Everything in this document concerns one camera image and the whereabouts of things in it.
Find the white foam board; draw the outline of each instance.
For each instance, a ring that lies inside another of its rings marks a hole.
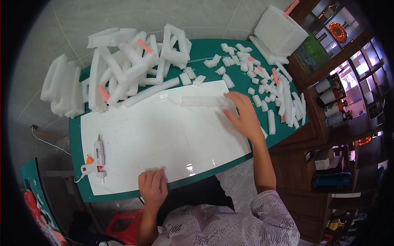
[[[251,152],[221,107],[181,107],[183,96],[222,96],[223,80],[168,89],[130,108],[108,107],[81,116],[84,157],[104,142],[106,183],[88,175],[93,194],[138,190],[138,175],[165,168],[168,182],[221,166]],[[237,114],[235,107],[229,108]]]

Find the red decoration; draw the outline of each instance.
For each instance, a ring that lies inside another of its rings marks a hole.
[[[340,44],[345,43],[346,40],[348,39],[348,35],[345,29],[338,22],[331,23],[328,30],[330,30],[331,34]]]

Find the person's right hand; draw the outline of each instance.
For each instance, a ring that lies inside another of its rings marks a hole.
[[[249,138],[251,142],[264,140],[265,138],[261,131],[260,123],[258,122],[255,109],[253,108],[249,97],[235,91],[231,91],[223,95],[234,102],[240,114],[240,117],[237,118],[229,110],[223,110],[223,113],[227,116],[233,126],[242,135]]]
[[[144,211],[156,216],[168,194],[164,169],[141,173],[138,176],[138,188],[145,200]]]

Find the green table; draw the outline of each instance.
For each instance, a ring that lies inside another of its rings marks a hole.
[[[212,59],[215,54],[221,55],[221,56],[228,56],[228,53],[225,53],[222,51],[220,44],[221,43],[227,43],[229,46],[235,47],[237,43],[241,43],[244,47],[251,47],[253,50],[250,52],[250,55],[254,57],[255,59],[261,61],[261,66],[264,67],[267,72],[271,75],[272,74],[272,68],[275,66],[270,66],[267,64],[267,62],[264,60],[264,58],[261,56],[261,54],[258,52],[256,47],[252,44],[252,42],[247,42],[247,41],[238,41],[238,40],[223,40],[223,39],[196,39],[192,40],[193,46],[191,48],[190,52],[190,62],[188,63],[188,67],[192,67],[194,69],[195,74],[198,75],[204,75],[206,76],[205,81],[215,81],[215,80],[221,80],[221,76],[217,75],[215,73],[215,70],[218,69],[223,65],[223,62],[220,60],[218,65],[214,68],[207,68],[204,64],[203,61],[206,59]],[[175,78],[179,76],[179,74],[182,73],[182,71],[178,67],[173,67],[171,66],[171,69],[169,70],[168,76],[166,80],[169,80],[171,78]],[[89,77],[90,74],[90,67],[87,67],[81,71],[81,77],[80,81],[85,80],[86,78]],[[240,70],[240,67],[237,65],[233,65],[231,67],[226,67],[226,74],[230,76],[230,78],[233,80],[235,87],[230,89],[230,91],[238,91],[243,94],[247,94],[247,89],[249,87],[252,87],[256,90],[258,90],[259,85],[255,85],[251,82],[251,79],[246,75],[246,73],[242,72]],[[144,90],[148,88],[139,88],[139,91]],[[291,91],[297,91],[294,84],[290,83],[290,90]],[[263,94],[260,96],[260,98],[264,98],[267,96],[267,94]],[[292,133],[294,133],[296,130],[294,128],[288,127],[286,124],[281,124],[281,120],[279,115],[277,114],[279,108],[275,106],[273,102],[268,103],[268,107],[272,109],[275,112],[275,123],[276,123],[276,134],[275,135],[269,135],[268,138],[266,139],[267,147],[270,148],[274,146],[275,144],[279,143],[283,139],[287,138],[290,136]],[[87,104],[85,106],[86,113],[90,112],[90,109],[88,108]],[[265,129],[266,132],[268,132],[268,118],[267,118],[267,113],[262,112],[261,108],[256,108],[256,113],[258,116],[258,119],[261,123],[261,126]],[[81,119],[80,117],[76,117],[75,119],[70,119],[69,123],[69,131],[70,131],[70,148],[71,148],[71,158],[72,158],[72,164],[74,167],[75,171],[75,177],[78,179],[81,176],[81,171],[80,167],[81,165],[85,164],[85,157],[83,156],[82,152],[82,142],[81,142]],[[207,178],[209,176],[218,174],[220,172],[223,172],[229,168],[232,168],[238,164],[243,163],[244,161],[250,159],[253,157],[252,153],[249,153],[241,158],[238,158],[236,160],[233,160],[229,163],[226,163],[224,165],[221,165],[217,168],[208,170],[206,172],[196,174],[194,176],[184,178],[172,183],[169,183],[169,189],[175,189],[177,187],[181,187],[183,185],[187,185],[199,180],[202,180],[204,178]],[[79,183],[78,187],[81,193],[81,197],[84,202],[106,202],[106,201],[113,201],[113,200],[123,200],[123,199],[130,199],[130,198],[135,198],[139,197],[140,193],[139,191],[130,191],[130,192],[123,192],[123,193],[118,193],[118,194],[110,194],[110,195],[100,195],[100,196],[94,196],[92,189],[90,188],[90,183],[88,178],[83,178]]]

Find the box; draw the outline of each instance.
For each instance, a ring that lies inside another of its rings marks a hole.
[[[330,166],[334,159],[334,151],[332,149],[321,150],[319,157],[315,160],[316,170],[325,170]]]
[[[254,34],[273,55],[290,56],[309,36],[291,17],[284,18],[284,12],[272,5],[258,22]]]

